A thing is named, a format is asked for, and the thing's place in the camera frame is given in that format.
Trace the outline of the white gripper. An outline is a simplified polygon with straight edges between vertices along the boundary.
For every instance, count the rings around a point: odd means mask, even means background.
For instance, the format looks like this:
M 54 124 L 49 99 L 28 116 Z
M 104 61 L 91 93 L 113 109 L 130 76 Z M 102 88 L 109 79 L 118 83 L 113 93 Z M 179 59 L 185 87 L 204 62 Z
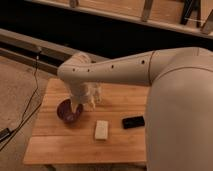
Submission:
M 70 91 L 71 111 L 80 115 L 83 112 L 83 104 L 88 101 L 88 85 L 70 82 L 67 83 L 67 88 Z

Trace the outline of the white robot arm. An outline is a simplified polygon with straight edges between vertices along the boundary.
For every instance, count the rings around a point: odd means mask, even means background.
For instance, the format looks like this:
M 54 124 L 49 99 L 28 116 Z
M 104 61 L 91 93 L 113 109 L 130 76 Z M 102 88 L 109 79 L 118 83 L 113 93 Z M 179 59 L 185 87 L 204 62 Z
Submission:
M 147 171 L 213 171 L 213 52 L 162 49 L 93 63 L 76 53 L 58 67 L 74 108 L 94 104 L 92 86 L 147 86 Z

